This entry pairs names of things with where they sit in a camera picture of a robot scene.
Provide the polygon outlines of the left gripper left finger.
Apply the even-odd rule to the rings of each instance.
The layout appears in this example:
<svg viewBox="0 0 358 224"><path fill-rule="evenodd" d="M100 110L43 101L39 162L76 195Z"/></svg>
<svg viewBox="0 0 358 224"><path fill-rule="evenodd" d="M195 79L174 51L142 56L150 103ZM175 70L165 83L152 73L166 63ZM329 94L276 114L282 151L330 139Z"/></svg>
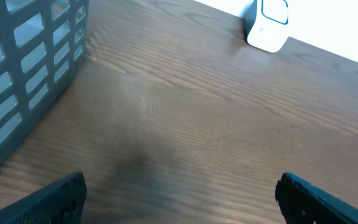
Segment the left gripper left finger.
<svg viewBox="0 0 358 224"><path fill-rule="evenodd" d="M73 172L0 209L0 224L79 224L87 195L82 172Z"/></svg>

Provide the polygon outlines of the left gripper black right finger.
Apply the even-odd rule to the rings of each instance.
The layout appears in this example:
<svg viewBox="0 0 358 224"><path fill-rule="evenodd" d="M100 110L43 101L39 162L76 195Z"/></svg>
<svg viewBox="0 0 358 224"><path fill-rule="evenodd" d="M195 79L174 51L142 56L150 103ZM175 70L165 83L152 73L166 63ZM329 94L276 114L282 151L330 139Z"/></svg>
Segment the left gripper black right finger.
<svg viewBox="0 0 358 224"><path fill-rule="evenodd" d="M276 184L275 199L287 224L357 224L358 209L290 172Z"/></svg>

